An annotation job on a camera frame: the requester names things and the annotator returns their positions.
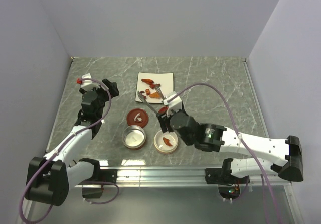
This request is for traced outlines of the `orange bacon strip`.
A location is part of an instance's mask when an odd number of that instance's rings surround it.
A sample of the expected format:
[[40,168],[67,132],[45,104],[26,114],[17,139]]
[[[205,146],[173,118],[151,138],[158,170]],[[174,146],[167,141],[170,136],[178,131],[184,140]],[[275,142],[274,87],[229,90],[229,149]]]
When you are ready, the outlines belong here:
[[166,146],[172,147],[173,145],[170,142],[170,139],[162,137],[163,142],[165,143]]

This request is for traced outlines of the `orange fried cutlet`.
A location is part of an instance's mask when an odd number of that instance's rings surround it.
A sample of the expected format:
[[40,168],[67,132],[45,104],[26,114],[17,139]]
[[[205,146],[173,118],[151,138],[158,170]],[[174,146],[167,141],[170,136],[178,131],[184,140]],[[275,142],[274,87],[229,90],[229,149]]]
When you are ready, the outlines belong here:
[[151,93],[149,97],[152,99],[161,99],[161,96],[158,92]]

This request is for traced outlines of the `metal serving tongs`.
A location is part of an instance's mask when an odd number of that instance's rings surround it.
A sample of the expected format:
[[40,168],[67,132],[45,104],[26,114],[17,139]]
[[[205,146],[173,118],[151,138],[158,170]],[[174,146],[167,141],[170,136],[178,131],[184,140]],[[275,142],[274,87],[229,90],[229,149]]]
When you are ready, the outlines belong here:
[[[158,93],[160,94],[160,96],[161,96],[161,99],[160,99],[160,102],[159,102],[159,104],[162,104],[161,107],[160,107],[160,109],[161,109],[161,108],[164,106],[164,105],[163,105],[163,100],[164,100],[165,97],[163,96],[163,93],[162,93],[160,87],[156,87],[155,90],[156,90],[156,92],[158,92]],[[158,111],[159,111],[160,109],[155,109],[155,108],[151,105],[151,103],[147,101],[147,96],[146,96],[146,99],[144,99],[144,98],[139,94],[139,92],[140,92],[140,91],[137,92],[137,97],[139,98],[139,100],[140,100],[143,104],[145,104],[149,109],[151,109],[151,110],[157,115],[157,114],[158,114]]]

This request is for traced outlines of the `curved red sausage piece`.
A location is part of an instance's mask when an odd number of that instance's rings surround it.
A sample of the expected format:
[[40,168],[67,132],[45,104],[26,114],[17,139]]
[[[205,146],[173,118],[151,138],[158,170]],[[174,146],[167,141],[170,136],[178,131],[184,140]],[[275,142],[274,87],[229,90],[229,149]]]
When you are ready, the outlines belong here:
[[140,91],[139,94],[140,94],[144,99],[146,99],[146,96],[144,95],[144,94],[145,94],[144,91]]

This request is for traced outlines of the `red-brown drumstick piece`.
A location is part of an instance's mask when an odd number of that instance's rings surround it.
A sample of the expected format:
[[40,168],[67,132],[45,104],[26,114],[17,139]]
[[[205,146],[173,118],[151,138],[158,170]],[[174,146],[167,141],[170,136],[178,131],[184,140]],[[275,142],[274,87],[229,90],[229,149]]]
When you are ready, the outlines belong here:
[[150,88],[155,89],[156,87],[160,87],[160,86],[161,86],[160,84],[151,84]]

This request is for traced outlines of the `red-brown chicken wing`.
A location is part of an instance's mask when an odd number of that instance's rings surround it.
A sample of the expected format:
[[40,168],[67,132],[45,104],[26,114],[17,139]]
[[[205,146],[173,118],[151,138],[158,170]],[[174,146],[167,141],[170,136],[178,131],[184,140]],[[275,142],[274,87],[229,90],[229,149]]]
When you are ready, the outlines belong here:
[[152,84],[154,84],[154,81],[151,80],[151,79],[142,79],[141,81],[144,82],[144,83],[146,83],[147,85],[152,85]]

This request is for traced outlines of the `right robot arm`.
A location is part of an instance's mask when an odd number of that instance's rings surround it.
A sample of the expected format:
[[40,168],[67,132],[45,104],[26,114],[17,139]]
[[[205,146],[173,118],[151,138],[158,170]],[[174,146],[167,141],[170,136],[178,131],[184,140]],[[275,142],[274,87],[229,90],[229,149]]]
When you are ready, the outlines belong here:
[[249,175],[276,174],[290,182],[302,182],[303,154],[300,139],[290,135],[271,139],[241,132],[216,124],[201,124],[183,110],[167,115],[157,113],[161,130],[175,132],[187,146],[204,152],[237,153],[247,159],[223,161],[222,184],[231,184]]

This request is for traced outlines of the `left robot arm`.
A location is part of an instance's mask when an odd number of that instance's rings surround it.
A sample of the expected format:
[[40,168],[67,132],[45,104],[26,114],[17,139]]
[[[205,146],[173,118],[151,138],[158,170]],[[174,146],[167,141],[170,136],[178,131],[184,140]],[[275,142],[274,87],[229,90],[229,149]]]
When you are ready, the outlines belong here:
[[69,167],[73,158],[97,135],[111,108],[111,100],[119,96],[116,82],[97,81],[88,75],[78,79],[82,94],[81,109],[68,136],[43,157],[34,157],[28,166],[24,198],[53,206],[61,206],[71,188],[86,181],[90,185],[101,179],[100,164],[84,159]]

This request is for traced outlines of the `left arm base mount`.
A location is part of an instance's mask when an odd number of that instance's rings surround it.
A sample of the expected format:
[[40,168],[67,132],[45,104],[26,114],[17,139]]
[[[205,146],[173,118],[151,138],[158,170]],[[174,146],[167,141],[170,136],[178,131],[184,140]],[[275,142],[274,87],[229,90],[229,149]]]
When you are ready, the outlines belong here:
[[85,200],[100,199],[103,196],[105,186],[114,186],[116,195],[109,202],[116,199],[119,195],[120,188],[116,184],[118,177],[117,169],[100,169],[96,179],[85,180],[82,185],[82,197]]

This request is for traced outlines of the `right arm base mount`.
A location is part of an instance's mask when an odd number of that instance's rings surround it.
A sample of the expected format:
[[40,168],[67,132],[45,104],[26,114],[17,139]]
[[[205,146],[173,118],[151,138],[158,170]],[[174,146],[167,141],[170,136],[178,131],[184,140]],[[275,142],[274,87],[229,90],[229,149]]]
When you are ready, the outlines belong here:
[[249,176],[235,177],[230,171],[224,171],[222,168],[206,168],[205,182],[207,185],[218,185],[219,195],[223,201],[233,202],[239,199],[243,191],[246,191],[250,182]]

